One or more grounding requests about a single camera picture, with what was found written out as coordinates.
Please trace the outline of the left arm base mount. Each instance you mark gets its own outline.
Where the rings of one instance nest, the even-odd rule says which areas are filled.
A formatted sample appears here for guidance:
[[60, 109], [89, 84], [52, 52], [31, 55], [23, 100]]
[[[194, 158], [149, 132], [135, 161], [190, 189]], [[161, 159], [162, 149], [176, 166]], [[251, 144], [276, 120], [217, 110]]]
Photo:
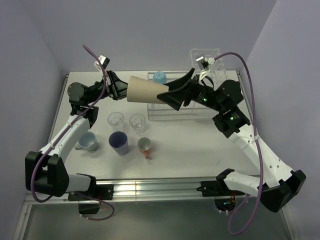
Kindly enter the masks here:
[[111, 218], [115, 213], [115, 207], [109, 203], [113, 195], [114, 185], [107, 183], [98, 184], [85, 192], [69, 193], [67, 200], [78, 203], [78, 212], [81, 217], [100, 221]]

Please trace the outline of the light blue faceted mug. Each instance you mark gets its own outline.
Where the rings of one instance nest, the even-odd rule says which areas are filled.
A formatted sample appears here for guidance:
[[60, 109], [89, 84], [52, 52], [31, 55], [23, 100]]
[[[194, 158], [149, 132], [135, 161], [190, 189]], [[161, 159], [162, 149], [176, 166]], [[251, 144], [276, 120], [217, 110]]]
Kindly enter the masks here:
[[152, 81], [154, 83], [164, 85], [167, 83], [167, 76], [166, 76], [165, 72], [163, 72], [163, 71], [156, 71], [153, 74]]

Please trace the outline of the beige tall tumbler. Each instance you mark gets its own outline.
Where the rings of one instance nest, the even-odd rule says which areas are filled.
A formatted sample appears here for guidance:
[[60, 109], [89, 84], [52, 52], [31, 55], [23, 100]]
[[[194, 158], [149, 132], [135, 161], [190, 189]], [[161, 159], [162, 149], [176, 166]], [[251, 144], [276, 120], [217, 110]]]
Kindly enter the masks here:
[[167, 85], [131, 76], [127, 86], [126, 99], [131, 103], [164, 104], [157, 96], [168, 91]]

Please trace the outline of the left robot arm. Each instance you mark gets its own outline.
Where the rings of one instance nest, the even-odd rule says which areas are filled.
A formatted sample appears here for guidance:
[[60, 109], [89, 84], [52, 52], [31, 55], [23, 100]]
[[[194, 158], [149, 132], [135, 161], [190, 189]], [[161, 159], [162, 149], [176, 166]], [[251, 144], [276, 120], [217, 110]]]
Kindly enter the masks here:
[[65, 161], [80, 138], [92, 128], [98, 118], [99, 100], [110, 97], [113, 100], [124, 99], [128, 84], [111, 70], [102, 73], [102, 80], [91, 86], [73, 82], [67, 88], [70, 116], [46, 146], [39, 151], [30, 151], [25, 157], [25, 186], [38, 203], [46, 202], [37, 194], [61, 197], [65, 193], [79, 192], [86, 200], [96, 197], [98, 188], [96, 178], [77, 173], [68, 174]]

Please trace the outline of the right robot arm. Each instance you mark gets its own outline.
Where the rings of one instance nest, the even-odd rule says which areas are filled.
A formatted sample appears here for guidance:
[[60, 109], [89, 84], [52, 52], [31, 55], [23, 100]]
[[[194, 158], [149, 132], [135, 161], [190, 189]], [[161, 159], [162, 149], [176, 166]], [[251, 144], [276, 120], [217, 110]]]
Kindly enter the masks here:
[[254, 132], [253, 124], [238, 107], [244, 100], [238, 81], [227, 79], [214, 89], [202, 85], [194, 71], [191, 69], [185, 76], [167, 83], [168, 89], [159, 93], [157, 99], [176, 111], [191, 101], [217, 111], [212, 119], [216, 128], [263, 172], [260, 180], [228, 168], [211, 186], [202, 185], [198, 190], [204, 197], [249, 194], [258, 197], [271, 212], [278, 212], [298, 194], [306, 175], [284, 163]]

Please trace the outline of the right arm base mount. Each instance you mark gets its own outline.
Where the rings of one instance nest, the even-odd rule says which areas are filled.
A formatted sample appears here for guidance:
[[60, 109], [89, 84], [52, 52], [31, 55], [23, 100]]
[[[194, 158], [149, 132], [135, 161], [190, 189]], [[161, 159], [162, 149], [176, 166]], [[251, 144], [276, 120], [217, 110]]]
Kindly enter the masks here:
[[214, 206], [218, 213], [228, 215], [232, 213], [237, 206], [237, 196], [244, 196], [245, 193], [237, 190], [219, 189], [217, 180], [201, 181], [200, 186], [196, 188], [203, 197], [213, 197]]

